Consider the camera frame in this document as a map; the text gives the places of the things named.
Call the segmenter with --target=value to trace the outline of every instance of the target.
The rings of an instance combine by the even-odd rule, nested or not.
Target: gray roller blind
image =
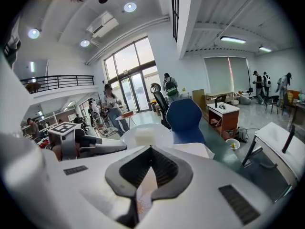
[[[211,87],[211,93],[232,90],[231,74],[227,57],[204,59]]]
[[[245,58],[233,58],[229,57],[234,80],[234,90],[244,91],[249,90],[249,71]]]

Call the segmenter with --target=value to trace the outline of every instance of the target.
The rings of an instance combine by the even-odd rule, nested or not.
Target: air conditioner
[[[105,12],[95,19],[87,30],[92,33],[93,38],[103,37],[117,25],[119,25],[118,21],[110,13]]]

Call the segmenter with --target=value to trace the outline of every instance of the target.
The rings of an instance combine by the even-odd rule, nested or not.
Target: glass door
[[[121,84],[130,111],[144,112],[150,110],[142,73],[136,73],[124,78],[121,80]]]

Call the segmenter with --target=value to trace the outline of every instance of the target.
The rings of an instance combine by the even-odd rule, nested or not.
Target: ceiling pipe
[[[122,34],[121,36],[117,37],[116,39],[112,40],[110,43],[108,43],[106,46],[104,46],[101,50],[99,50],[93,57],[91,57],[85,64],[89,65],[89,64],[93,63],[98,58],[100,58],[108,49],[110,49],[112,46],[114,46],[118,42],[122,41],[126,37],[129,37],[129,36],[137,33],[138,31],[141,31],[141,30],[151,27],[153,25],[168,22],[169,20],[170,20],[169,16],[163,16],[163,17],[146,22],[138,27],[133,28],[132,30],[130,30],[130,31]]]
[[[235,15],[227,22],[226,27],[215,36],[213,40],[211,40],[209,43],[206,43],[202,48],[205,48],[207,45],[211,44],[212,42],[215,42],[215,40],[223,35],[223,33],[233,24],[233,22],[242,14],[242,12],[250,5],[251,2],[254,0],[247,0],[241,7],[240,9],[235,13]]]

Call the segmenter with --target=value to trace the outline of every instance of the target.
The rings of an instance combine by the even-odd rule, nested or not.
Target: fluorescent light
[[[265,52],[271,52],[270,49],[264,48],[264,47],[260,47],[259,50],[265,51]]]
[[[83,41],[81,41],[81,46],[82,46],[82,47],[88,47],[89,44],[90,44],[90,42],[89,42],[88,40],[83,40]]]
[[[39,30],[37,30],[36,28],[29,30],[28,33],[28,37],[30,37],[31,39],[36,39],[39,37]]]
[[[246,42],[245,40],[234,38],[234,37],[228,37],[228,36],[223,36],[220,38],[220,40],[226,41],[226,42],[236,42],[236,43],[241,43],[241,44],[244,44]]]
[[[129,13],[135,11],[136,8],[137,5],[134,2],[129,2],[124,6],[124,10]]]
[[[34,62],[30,62],[30,71],[35,72]]]

